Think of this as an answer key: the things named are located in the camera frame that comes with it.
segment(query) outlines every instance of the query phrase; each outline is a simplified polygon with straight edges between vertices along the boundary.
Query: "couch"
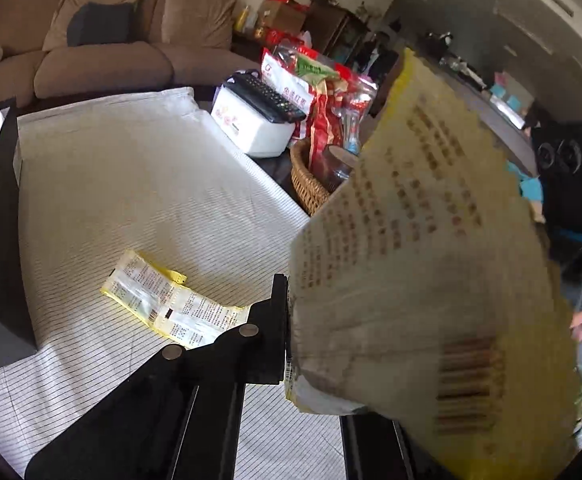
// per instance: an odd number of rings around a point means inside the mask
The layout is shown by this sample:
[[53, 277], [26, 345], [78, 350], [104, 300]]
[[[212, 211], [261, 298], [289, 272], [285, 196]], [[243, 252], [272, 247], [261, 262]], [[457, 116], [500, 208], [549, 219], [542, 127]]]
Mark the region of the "couch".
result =
[[[127, 43], [45, 52], [60, 1], [0, 0], [0, 101], [14, 97], [26, 109], [57, 98], [71, 102], [172, 86], [213, 87], [235, 70], [256, 66], [229, 50], [236, 0], [222, 0], [224, 6], [221, 0], [138, 0]], [[186, 37], [165, 38], [165, 19], [183, 20]]]

